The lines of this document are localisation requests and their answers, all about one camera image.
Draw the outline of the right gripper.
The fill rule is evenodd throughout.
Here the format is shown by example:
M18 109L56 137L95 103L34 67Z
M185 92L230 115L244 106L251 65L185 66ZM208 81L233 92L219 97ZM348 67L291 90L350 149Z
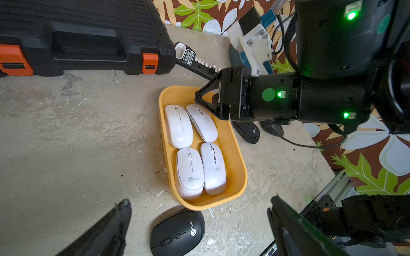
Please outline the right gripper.
M288 123L298 119L300 81L295 72L253 77L245 66L225 68L195 93L195 102L223 121ZM215 90L215 103L203 100Z

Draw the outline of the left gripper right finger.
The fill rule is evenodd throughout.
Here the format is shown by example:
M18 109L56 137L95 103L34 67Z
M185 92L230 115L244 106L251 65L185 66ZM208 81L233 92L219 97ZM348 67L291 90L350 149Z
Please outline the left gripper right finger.
M327 236L279 196L271 198L268 217L279 256L346 256Z

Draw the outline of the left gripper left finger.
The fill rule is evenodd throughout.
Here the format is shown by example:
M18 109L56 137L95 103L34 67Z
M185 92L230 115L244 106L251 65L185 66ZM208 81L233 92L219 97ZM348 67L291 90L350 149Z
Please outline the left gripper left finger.
M122 256L132 208L128 199L122 200L59 256Z

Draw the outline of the white mouse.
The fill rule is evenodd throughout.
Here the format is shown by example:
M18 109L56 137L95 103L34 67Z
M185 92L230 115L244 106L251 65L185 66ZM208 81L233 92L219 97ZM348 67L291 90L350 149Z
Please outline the white mouse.
M185 108L179 105L167 105L164 110L168 143L177 149L191 147L193 129Z
M218 131L208 111L199 104L189 104L186 111L197 132L206 143L213 143L218 138Z
M205 173L199 152L194 148L182 148L177 152L175 174L178 194L185 200L198 198L205 185Z
M203 143L200 150L205 173L205 191L212 196L220 195L225 192L227 183L222 151L213 143Z

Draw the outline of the black mouse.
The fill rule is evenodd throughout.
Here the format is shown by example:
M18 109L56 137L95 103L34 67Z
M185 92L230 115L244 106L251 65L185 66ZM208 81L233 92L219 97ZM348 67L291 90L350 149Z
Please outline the black mouse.
M284 129L280 124L276 124L273 120L264 120L260 122L264 131L276 137L284 136Z
M200 211L182 209L157 224L151 232L154 256L184 256L202 241L206 223Z
M232 121L232 125L246 142L250 144L258 143L260 139L260 130L253 122Z

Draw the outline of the black bit holder strip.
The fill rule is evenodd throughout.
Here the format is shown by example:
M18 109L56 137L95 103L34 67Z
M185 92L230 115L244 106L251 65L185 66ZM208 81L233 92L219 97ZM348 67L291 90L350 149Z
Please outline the black bit holder strip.
M196 52L182 42L175 44L176 64L188 69L189 71L212 80L222 69L216 65L211 65L200 59Z

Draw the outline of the yellow plastic tray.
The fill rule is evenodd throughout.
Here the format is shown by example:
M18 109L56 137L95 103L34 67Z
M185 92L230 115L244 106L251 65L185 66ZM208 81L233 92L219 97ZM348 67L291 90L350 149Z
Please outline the yellow plastic tray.
M165 88L159 111L171 193L186 208L200 211L241 196L248 175L232 125L196 104L197 91Z

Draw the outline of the teal plastic tray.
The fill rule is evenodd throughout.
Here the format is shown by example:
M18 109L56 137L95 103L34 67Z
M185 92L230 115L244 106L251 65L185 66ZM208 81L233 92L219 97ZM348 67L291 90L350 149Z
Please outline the teal plastic tray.
M233 47L233 45L230 44L228 48L228 52L229 52L230 62L231 62L232 67L249 66L246 55L243 51L239 52Z

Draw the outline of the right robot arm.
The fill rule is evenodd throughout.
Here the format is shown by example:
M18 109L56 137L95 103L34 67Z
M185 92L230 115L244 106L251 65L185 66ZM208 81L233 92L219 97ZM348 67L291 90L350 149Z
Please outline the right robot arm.
M409 1L297 1L283 36L291 73L264 67L272 41L255 9L228 34L249 66L224 68L195 93L219 119L326 123L350 134L375 108L392 134L409 133Z

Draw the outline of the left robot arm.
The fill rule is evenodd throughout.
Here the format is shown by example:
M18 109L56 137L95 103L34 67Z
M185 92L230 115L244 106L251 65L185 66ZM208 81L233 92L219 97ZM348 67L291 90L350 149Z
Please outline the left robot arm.
M276 256L343 256L353 245L384 248L388 243L409 245L408 195L351 196L336 207L325 195L305 213L295 212L280 197L268 209ZM132 216L124 199L89 230L61 251L63 256L121 256ZM206 231L201 212L182 209L157 224L150 248L155 256L183 256L202 241Z

